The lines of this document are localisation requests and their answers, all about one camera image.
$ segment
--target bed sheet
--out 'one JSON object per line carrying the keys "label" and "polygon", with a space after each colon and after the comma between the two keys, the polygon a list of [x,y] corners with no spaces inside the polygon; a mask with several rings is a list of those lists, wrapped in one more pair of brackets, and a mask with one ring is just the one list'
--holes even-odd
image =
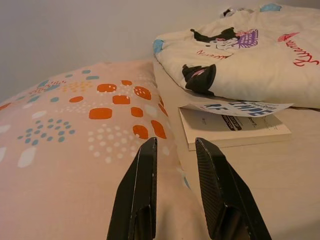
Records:
{"label": "bed sheet", "polygon": [[[196,152],[188,150],[178,107],[209,99],[184,91],[160,63],[154,60],[153,65],[181,165],[190,188],[201,202]],[[273,240],[318,240],[320,112],[289,108],[275,115],[292,131],[291,140],[221,150],[249,186]]]}
{"label": "bed sheet", "polygon": [[209,239],[150,61],[63,73],[0,104],[0,239],[105,240],[118,185],[150,137],[156,239]]}
{"label": "bed sheet", "polygon": [[187,90],[320,109],[320,10],[278,7],[162,34],[155,56]]}

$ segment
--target folded blanket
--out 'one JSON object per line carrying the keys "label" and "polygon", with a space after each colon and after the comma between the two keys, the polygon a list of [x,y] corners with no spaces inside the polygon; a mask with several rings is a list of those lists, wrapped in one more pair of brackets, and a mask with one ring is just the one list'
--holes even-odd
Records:
{"label": "folded blanket", "polygon": [[160,35],[157,60],[182,88],[236,100],[320,108],[320,10],[238,11]]}

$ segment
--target cartoon character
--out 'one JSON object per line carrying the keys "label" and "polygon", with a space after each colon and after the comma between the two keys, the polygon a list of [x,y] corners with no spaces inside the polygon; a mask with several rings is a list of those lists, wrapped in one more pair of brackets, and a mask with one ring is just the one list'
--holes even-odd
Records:
{"label": "cartoon character", "polygon": [[258,44],[258,30],[234,31],[234,27],[227,28],[216,36],[205,36],[190,29],[194,39],[198,42],[206,43],[206,47],[213,47],[219,50],[232,51],[239,48],[250,48]]}
{"label": "cartoon character", "polygon": [[238,44],[239,36],[234,31],[233,27],[227,28],[221,32],[221,34],[216,36],[205,36],[195,31],[194,29],[190,29],[193,32],[194,39],[199,42],[208,43],[206,47],[214,47],[219,50],[227,50],[232,48],[239,48],[236,46]]}
{"label": "cartoon character", "polygon": [[182,74],[186,82],[185,88],[196,93],[213,95],[209,88],[214,82],[216,76],[216,65],[210,66],[192,66],[186,64],[182,67]]}

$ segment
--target white book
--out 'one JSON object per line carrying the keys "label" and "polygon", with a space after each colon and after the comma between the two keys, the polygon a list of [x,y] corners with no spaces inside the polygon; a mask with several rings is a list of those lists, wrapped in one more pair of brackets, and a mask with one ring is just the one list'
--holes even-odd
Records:
{"label": "white book", "polygon": [[189,151],[196,150],[196,138],[224,148],[285,141],[291,136],[291,131],[274,115],[227,116],[186,108],[179,108],[179,112]]}

